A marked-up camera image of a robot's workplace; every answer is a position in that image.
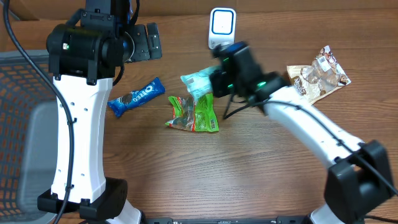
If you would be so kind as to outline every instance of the snack wrapper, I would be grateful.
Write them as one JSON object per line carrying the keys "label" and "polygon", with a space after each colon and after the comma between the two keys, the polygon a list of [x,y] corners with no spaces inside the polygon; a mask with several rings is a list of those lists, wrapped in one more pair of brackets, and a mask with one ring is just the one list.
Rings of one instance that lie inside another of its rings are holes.
{"label": "snack wrapper", "polygon": [[328,45],[319,51],[311,66],[288,66],[287,72],[291,84],[311,104],[351,83]]}
{"label": "snack wrapper", "polygon": [[181,81],[186,84],[187,90],[195,102],[198,102],[205,94],[213,92],[209,76],[219,68],[220,66],[212,66],[191,75],[181,76]]}
{"label": "snack wrapper", "polygon": [[142,90],[133,90],[127,95],[109,101],[108,106],[113,110],[114,114],[120,118],[125,111],[141,106],[163,93],[165,93],[164,86],[159,78],[155,78],[154,81],[150,82]]}
{"label": "snack wrapper", "polygon": [[218,131],[217,117],[213,111],[213,94],[204,95],[193,102],[193,98],[181,98],[170,96],[173,105],[173,120],[166,122],[172,128],[192,132],[215,132]]}

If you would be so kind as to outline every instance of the brown snack package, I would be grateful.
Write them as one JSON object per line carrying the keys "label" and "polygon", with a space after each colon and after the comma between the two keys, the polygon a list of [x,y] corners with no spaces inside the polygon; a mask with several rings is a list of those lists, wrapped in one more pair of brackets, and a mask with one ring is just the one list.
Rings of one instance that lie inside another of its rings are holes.
{"label": "brown snack package", "polygon": [[309,103],[351,83],[327,45],[315,56],[312,65],[287,66],[290,83]]}

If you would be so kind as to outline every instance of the black mount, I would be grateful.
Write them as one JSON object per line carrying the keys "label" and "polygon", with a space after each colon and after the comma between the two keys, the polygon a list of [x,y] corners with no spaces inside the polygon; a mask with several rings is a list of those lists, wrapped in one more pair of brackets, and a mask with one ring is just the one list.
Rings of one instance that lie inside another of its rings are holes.
{"label": "black mount", "polygon": [[157,24],[148,23],[147,26],[136,24],[129,26],[127,33],[134,41],[134,54],[126,63],[154,60],[162,57],[162,46]]}
{"label": "black mount", "polygon": [[[355,154],[371,164],[388,182],[392,181],[386,149],[377,141],[361,144]],[[356,223],[394,193],[363,166],[354,155],[338,159],[328,170],[325,201],[344,223]]]}
{"label": "black mount", "polygon": [[[80,218],[93,221],[104,221],[118,216],[127,199],[127,182],[110,177],[105,179],[105,191],[99,198],[94,202],[88,199],[82,199],[80,203],[68,202],[65,213],[79,211]],[[58,213],[62,202],[63,198],[58,199],[58,195],[51,194],[51,189],[48,189],[37,198],[37,208],[45,212]]]}
{"label": "black mount", "polygon": [[253,104],[268,99],[273,92],[288,85],[279,72],[264,74],[244,42],[227,48],[218,45],[213,50],[213,56],[220,59],[222,68],[210,75],[215,97],[232,94],[233,89],[234,94]]}
{"label": "black mount", "polygon": [[66,23],[54,28],[47,38],[49,72],[56,80],[62,74],[85,77],[88,85],[113,78],[123,65],[124,46],[120,38],[127,29],[129,0],[86,0]]}

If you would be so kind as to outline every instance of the white plug-in device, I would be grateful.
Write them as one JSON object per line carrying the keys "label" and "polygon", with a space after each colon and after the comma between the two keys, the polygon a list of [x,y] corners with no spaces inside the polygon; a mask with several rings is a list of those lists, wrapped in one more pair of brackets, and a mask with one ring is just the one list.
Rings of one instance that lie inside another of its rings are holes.
{"label": "white plug-in device", "polygon": [[222,7],[214,8],[210,14],[209,48],[214,49],[218,44],[233,44],[235,24],[235,10]]}

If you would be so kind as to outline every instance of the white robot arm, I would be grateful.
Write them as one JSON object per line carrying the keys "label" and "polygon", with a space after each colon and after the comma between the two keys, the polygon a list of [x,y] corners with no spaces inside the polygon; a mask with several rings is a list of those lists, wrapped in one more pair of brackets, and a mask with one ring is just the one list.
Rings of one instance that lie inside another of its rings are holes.
{"label": "white robot arm", "polygon": [[[219,45],[213,55],[221,62],[221,69],[210,75],[214,96],[231,94],[232,101],[238,94],[248,104],[224,119],[258,106],[291,131],[328,171],[326,204],[308,216],[308,223],[356,223],[397,193],[386,150],[377,141],[365,144],[338,127],[277,72],[263,74],[244,42]],[[362,169],[354,170],[354,165]]]}
{"label": "white robot arm", "polygon": [[[97,80],[96,85],[87,85],[86,78],[62,75],[54,79],[54,85],[70,105],[75,119],[75,153],[72,186],[69,202],[81,200],[95,202],[105,191],[106,179],[103,169],[103,138],[106,103],[112,90],[112,78]],[[58,101],[58,159],[51,194],[64,198],[67,181],[69,137],[68,126],[62,104]],[[139,224],[141,212],[127,200],[110,224]]]}

